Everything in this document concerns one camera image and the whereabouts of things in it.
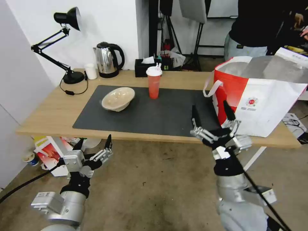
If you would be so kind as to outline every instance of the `desk lamp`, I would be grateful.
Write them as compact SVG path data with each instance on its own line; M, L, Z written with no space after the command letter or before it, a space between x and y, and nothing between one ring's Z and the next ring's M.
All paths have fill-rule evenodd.
M38 44L31 46L31 50L34 51L35 53L39 54L40 56L44 57L45 59L51 61L52 63L56 64L58 67L62 68L63 70L65 70L66 73L65 73L65 76L63 77L63 81L66 84L79 83L82 80L84 80L83 73L74 72L74 71L71 70L70 66L63 64L59 61L56 61L53 58L46 55L45 53L43 53L43 50L45 48L53 45L54 43L60 41L61 39L65 38L69 35L70 29L66 26L67 24L69 24L74 29L80 31L81 17L80 17L79 9L77 7L74 7L72 9L70 9L67 13L55 13L54 14L54 20L62 26L62 29L59 32L57 32L57 33L53 34L52 36L48 37L47 39L39 42ZM47 42L48 40L50 40L54 36L61 34L61 33L64 34L61 38L59 38L55 41L52 41L52 42Z

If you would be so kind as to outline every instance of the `wooden table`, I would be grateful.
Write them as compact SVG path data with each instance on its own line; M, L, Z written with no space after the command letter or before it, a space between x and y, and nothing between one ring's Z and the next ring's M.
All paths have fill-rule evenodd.
M205 80L211 76L211 72L164 72L160 87L202 90ZM23 135L92 137L102 139L112 134L112 139L118 140L200 143L194 137L83 130L72 127L98 85L147 87L147 81L147 78L135 78L134 71L120 71L118 76L111 79L98 77L95 80L89 80L88 90L81 95L69 96L57 87L18 128L17 133ZM62 87L78 93L84 91L86 81L74 85L66 85L63 83ZM279 148L298 148L301 146L283 123L280 123L267 138L252 137L252 141L255 146Z

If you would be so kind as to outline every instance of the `black desk mat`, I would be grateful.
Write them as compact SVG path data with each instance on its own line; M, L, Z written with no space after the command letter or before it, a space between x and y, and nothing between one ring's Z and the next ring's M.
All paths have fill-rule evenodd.
M219 128L212 98L205 98L201 90L163 89L158 99L149 98L148 88L132 87L135 98L121 112L102 108L100 101L117 86L99 85L87 102L73 128L191 136L192 105L195 104L203 128Z

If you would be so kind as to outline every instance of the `electric kettle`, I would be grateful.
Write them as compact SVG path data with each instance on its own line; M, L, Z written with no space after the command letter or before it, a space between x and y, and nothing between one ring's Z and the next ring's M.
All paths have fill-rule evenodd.
M99 76L103 78L112 78L119 74L119 70L124 65L123 50L116 44L101 42L93 48ZM115 50L120 52L122 62L118 64Z

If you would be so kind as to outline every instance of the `person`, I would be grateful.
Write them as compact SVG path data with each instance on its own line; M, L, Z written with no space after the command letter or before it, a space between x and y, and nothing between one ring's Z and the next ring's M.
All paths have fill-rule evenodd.
M274 55L290 36L290 25L299 28L305 20L304 1L284 5L281 1L238 0L238 18L225 39L225 60L234 56Z
M308 41L308 26L306 26L306 28L301 33L301 37L303 37L304 39Z
M238 18L225 40L225 60L234 56L266 55L281 25L283 7L279 1L238 0Z

